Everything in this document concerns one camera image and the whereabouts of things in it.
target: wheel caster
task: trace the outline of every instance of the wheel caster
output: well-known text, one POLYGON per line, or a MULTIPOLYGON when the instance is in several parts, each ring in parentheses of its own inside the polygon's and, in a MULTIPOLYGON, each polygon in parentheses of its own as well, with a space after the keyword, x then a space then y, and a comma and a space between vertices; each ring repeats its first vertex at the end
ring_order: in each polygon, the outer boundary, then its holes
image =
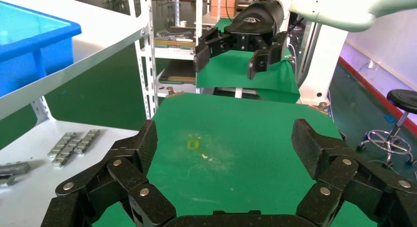
POLYGON ((358 151, 358 152, 363 152, 363 151, 365 151, 365 149, 366 149, 366 145, 358 145, 357 147, 356 147, 356 151, 358 151))
POLYGON ((392 144, 399 146, 401 144, 401 141, 400 140, 394 140, 394 142, 392 144))
POLYGON ((415 164, 417 164, 417 160, 412 161, 410 158, 407 159, 406 161, 407 165, 409 166, 414 166, 415 164))

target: green mat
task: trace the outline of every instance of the green mat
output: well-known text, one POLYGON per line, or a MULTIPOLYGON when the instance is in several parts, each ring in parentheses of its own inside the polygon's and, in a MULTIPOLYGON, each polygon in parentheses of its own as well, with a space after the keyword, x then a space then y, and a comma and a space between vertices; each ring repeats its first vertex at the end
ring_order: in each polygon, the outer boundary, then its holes
MULTIPOLYGON (((229 19, 222 18, 216 27, 223 30, 229 24, 229 19)), ((254 88, 264 100, 295 103, 299 90, 288 60, 271 65, 267 72, 257 73, 250 80, 247 66, 252 55, 253 52, 228 51, 213 57, 198 74, 197 87, 254 88)))
MULTIPOLYGON (((166 98, 153 118, 158 149, 148 179, 178 216, 213 210, 294 214, 314 184, 292 148, 297 118, 339 137, 330 117, 304 105, 188 93, 166 98)), ((94 226, 133 224, 115 204, 94 226)), ((376 224, 345 203, 332 227, 358 226, 376 224)))

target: chrome stool base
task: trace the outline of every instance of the chrome stool base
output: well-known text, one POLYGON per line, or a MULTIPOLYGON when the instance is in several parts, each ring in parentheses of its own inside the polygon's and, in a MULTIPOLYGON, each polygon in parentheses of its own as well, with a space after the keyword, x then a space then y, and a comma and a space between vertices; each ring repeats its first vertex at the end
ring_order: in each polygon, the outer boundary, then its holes
POLYGON ((417 161, 414 160, 413 155, 411 154, 410 144, 400 136, 390 138, 389 132, 387 131, 371 130, 365 134, 364 140, 358 145, 357 149, 359 151, 364 151, 366 149, 366 144, 369 142, 373 143, 376 147, 387 151, 387 163, 389 165, 392 164, 392 154, 409 155, 407 163, 410 165, 414 165, 417 163, 417 161))

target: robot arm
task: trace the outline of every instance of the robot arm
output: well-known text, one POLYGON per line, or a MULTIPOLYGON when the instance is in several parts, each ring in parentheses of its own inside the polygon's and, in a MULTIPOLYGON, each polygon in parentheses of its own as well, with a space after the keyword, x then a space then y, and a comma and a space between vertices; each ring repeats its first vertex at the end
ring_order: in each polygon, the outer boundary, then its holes
POLYGON ((378 17, 413 8, 417 0, 291 0, 289 10, 312 22, 360 32, 378 17))
POLYGON ((378 17, 413 8, 417 8, 417 0, 258 0, 234 18, 224 33, 212 29, 199 39, 194 70, 200 72, 211 57, 237 50, 254 52, 248 63, 249 79, 267 71, 283 58, 287 32, 278 28, 288 11, 311 22, 360 32, 378 17))

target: blue plastic bin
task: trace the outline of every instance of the blue plastic bin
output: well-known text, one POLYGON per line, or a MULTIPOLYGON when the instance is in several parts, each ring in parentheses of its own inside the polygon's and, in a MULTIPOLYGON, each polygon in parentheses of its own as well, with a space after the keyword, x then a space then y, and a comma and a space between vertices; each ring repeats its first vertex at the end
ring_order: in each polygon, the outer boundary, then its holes
POLYGON ((73 63, 79 24, 0 1, 0 97, 73 63))

